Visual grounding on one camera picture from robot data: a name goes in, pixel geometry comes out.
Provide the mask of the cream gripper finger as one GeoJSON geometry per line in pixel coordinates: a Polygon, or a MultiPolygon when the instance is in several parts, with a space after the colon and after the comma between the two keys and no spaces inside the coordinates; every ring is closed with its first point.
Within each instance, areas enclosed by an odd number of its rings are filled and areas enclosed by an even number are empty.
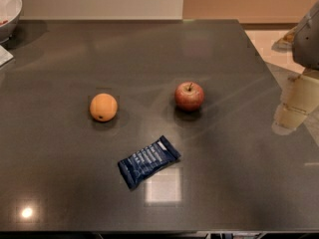
{"type": "Polygon", "coordinates": [[[306,69],[284,82],[272,129],[287,135],[299,128],[319,106],[319,71],[306,69]]]}

